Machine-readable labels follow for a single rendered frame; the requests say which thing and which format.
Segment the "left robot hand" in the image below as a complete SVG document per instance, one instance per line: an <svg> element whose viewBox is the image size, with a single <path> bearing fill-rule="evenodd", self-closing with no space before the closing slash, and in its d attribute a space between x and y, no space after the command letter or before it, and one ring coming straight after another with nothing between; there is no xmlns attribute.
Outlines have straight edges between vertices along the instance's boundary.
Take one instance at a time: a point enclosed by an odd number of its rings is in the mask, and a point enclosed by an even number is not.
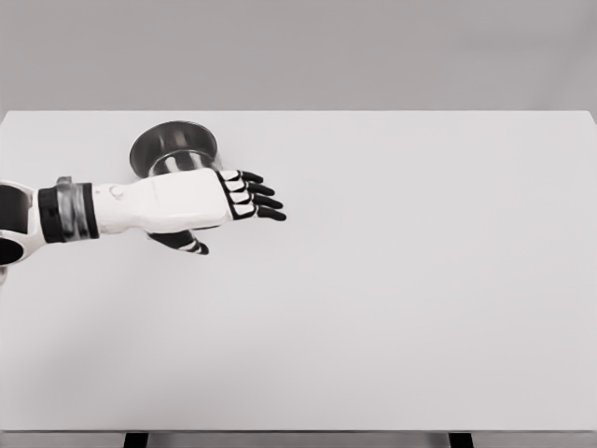
<svg viewBox="0 0 597 448"><path fill-rule="evenodd" d="M199 169L139 182L150 196L142 202L148 237L173 250L207 255L196 231L248 218L285 221L283 204L260 175L242 170Z"/></svg>

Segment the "silver metal pot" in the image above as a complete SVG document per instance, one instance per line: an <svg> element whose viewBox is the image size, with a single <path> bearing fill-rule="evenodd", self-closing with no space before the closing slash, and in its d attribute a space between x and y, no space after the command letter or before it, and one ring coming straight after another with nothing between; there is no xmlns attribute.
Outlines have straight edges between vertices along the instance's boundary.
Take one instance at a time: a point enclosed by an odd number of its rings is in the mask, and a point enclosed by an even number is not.
<svg viewBox="0 0 597 448"><path fill-rule="evenodd" d="M140 178L222 168L215 136L198 123L181 120L143 132L132 144L130 165Z"/></svg>

